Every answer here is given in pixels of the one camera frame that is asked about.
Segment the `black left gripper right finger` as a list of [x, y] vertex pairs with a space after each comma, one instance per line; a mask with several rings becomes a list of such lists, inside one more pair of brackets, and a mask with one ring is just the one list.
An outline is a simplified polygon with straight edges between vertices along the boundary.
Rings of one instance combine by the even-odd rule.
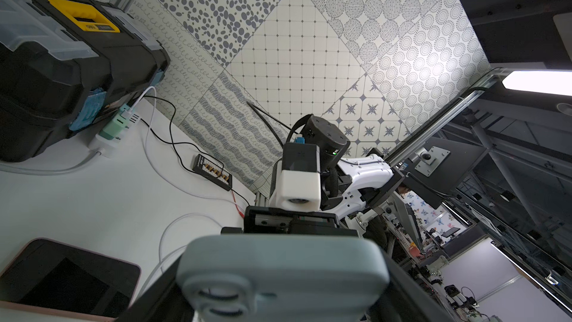
[[453, 321], [454, 319], [392, 259], [385, 259], [390, 283], [370, 307], [371, 321]]

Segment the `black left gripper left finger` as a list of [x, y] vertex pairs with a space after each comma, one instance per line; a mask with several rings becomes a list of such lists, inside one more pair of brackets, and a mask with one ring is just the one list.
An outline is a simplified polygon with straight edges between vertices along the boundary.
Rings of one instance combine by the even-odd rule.
[[192, 322], [195, 311], [176, 283], [177, 259], [116, 322]]

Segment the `grey-green case phone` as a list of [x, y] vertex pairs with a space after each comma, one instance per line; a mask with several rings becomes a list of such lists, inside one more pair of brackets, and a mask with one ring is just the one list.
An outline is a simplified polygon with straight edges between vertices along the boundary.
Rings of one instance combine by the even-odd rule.
[[176, 281], [205, 321], [359, 321], [390, 275], [357, 237], [223, 234], [192, 241]]

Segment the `pink case phone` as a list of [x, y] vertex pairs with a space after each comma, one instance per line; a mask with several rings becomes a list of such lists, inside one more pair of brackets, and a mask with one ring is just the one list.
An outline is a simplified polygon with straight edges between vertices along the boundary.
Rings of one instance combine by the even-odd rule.
[[114, 321], [130, 306], [141, 268], [59, 241], [29, 241], [1, 270], [1, 307]]

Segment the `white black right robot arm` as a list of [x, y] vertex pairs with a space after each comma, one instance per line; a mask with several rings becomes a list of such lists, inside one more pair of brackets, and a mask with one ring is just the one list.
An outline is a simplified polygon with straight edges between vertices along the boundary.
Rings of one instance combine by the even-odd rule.
[[249, 207], [242, 227], [222, 233], [362, 236], [366, 211], [395, 192], [403, 177], [381, 153], [345, 158], [350, 141], [331, 122], [306, 115], [291, 128], [273, 166], [271, 196]]

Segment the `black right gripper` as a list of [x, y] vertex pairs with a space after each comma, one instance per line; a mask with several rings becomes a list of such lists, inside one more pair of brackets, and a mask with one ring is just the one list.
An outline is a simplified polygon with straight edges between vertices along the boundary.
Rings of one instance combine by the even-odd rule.
[[357, 236], [343, 227], [335, 214], [300, 213], [273, 207], [247, 207], [244, 226], [223, 227], [221, 234], [293, 234], [316, 236]]

